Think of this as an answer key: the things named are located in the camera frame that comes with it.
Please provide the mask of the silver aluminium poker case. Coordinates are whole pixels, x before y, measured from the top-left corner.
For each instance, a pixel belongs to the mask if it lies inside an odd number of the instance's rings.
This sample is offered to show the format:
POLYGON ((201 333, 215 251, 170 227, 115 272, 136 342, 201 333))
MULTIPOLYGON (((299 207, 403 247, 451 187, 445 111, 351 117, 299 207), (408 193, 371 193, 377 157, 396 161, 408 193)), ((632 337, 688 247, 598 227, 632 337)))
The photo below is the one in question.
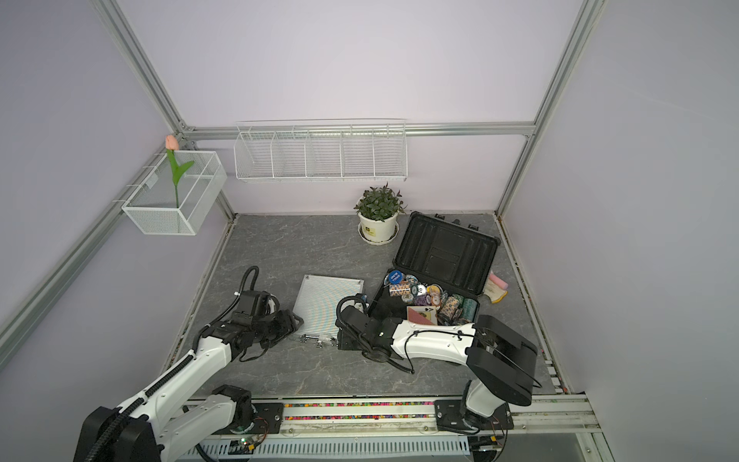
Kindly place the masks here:
POLYGON ((298 341, 318 347, 336 347, 339 329, 335 325, 336 306, 347 296, 364 292, 363 279, 305 275, 294 305, 294 315, 302 318, 296 331, 298 341))

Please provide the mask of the black poker set case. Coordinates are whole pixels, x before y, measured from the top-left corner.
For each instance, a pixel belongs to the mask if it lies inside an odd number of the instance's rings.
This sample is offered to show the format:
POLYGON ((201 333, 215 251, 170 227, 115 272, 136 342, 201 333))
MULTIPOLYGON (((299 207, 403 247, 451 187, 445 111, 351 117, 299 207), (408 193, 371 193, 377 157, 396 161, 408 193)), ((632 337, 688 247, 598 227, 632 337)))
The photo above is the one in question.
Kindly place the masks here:
POLYGON ((441 295, 441 305, 432 306, 437 312, 453 294, 479 303, 499 246, 499 238, 483 234, 475 226, 465 228, 458 221, 447 223, 441 217, 413 213, 389 269, 405 275, 412 296, 390 296, 390 285, 383 282, 369 303, 368 315, 378 320, 406 319, 406 307, 415 306, 415 296, 426 293, 441 295))

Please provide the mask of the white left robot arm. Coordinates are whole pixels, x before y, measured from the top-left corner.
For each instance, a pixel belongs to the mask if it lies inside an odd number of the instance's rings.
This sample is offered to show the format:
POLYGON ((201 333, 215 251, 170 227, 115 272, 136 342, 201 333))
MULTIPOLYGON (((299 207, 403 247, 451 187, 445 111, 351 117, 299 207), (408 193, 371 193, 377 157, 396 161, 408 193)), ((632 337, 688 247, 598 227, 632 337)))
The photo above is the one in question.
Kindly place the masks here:
POLYGON ((268 352, 302 327, 303 319, 283 309, 273 294, 255 288, 259 268, 249 267, 234 300, 206 323, 185 355, 116 407, 100 406, 82 424, 77 461, 174 461, 222 429, 269 433, 248 390, 221 385, 205 402, 187 401, 213 375, 247 351, 268 352))

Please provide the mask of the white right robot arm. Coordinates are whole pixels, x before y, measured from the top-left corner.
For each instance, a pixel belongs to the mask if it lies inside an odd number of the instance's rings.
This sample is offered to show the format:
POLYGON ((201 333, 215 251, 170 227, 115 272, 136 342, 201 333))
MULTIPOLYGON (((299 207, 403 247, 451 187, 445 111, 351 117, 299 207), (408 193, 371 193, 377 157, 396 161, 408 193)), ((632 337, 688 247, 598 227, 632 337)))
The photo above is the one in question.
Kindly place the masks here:
POLYGON ((404 373, 416 372, 418 359, 465 366, 473 374, 461 400, 461 417, 490 420, 505 405, 527 407, 533 390, 537 346, 499 319, 481 315, 466 325, 421 325, 399 318, 373 319, 362 295, 346 296, 336 306, 335 325, 356 342, 363 356, 404 373))

